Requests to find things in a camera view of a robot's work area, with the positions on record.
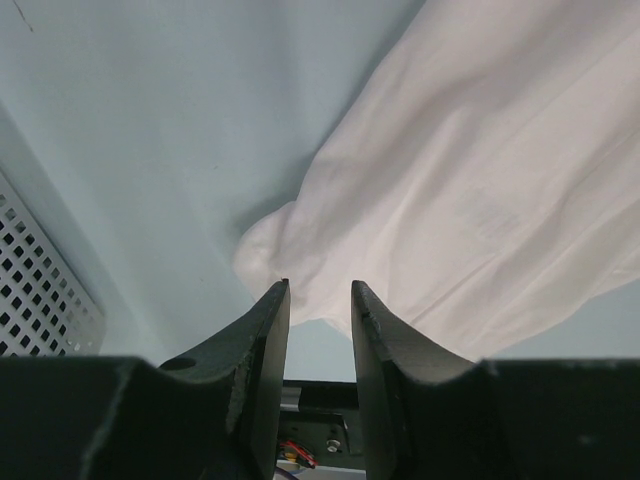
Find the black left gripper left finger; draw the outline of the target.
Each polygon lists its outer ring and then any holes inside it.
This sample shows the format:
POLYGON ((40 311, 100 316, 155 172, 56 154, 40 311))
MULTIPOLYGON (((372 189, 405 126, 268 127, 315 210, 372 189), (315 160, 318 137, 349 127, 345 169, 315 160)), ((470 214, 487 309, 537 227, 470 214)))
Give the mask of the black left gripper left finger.
POLYGON ((1 362, 5 479, 270 479, 290 289, 153 366, 137 357, 1 362))

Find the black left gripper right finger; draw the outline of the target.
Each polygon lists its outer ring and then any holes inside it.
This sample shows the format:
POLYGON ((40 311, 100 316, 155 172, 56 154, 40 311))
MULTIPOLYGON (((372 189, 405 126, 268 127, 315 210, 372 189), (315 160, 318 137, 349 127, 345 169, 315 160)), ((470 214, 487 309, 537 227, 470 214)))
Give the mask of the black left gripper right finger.
POLYGON ((635 359, 467 361, 352 285, 370 479, 635 479, 635 359))

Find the white plastic laundry basket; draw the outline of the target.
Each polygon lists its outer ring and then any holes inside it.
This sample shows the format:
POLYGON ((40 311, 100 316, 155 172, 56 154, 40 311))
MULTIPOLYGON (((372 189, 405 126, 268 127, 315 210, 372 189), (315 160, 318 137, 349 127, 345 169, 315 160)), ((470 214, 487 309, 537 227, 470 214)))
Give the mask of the white plastic laundry basket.
POLYGON ((104 315, 57 245, 60 196, 1 108, 1 355, 97 355, 104 315))

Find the white t shirt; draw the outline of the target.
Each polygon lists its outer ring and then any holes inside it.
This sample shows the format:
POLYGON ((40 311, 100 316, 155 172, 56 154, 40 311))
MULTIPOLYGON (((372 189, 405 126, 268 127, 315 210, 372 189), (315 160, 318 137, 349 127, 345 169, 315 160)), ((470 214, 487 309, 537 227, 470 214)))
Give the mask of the white t shirt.
POLYGON ((427 2, 233 267, 343 333, 364 281, 473 361, 637 280, 638 3, 427 2))

